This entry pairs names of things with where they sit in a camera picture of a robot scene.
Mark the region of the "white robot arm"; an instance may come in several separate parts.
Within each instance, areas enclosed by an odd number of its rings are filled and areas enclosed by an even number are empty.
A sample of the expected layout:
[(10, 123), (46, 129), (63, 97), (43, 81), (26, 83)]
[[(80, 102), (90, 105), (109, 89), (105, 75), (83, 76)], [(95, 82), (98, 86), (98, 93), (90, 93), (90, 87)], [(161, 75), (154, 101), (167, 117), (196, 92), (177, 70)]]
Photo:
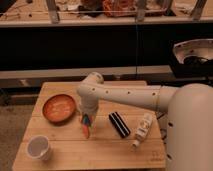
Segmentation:
[(97, 112), (100, 99), (165, 112), (166, 171), (213, 171), (213, 87), (113, 86), (92, 72), (77, 93), (87, 115)]

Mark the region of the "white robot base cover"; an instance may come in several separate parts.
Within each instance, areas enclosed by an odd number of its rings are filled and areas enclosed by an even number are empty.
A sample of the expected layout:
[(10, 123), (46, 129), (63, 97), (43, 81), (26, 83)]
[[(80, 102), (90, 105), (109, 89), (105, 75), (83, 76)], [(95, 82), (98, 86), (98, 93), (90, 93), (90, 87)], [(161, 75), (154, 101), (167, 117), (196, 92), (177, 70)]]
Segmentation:
[(184, 59), (190, 56), (211, 60), (213, 59), (213, 38), (193, 39), (176, 43), (173, 46), (173, 54), (180, 64), (183, 64)]

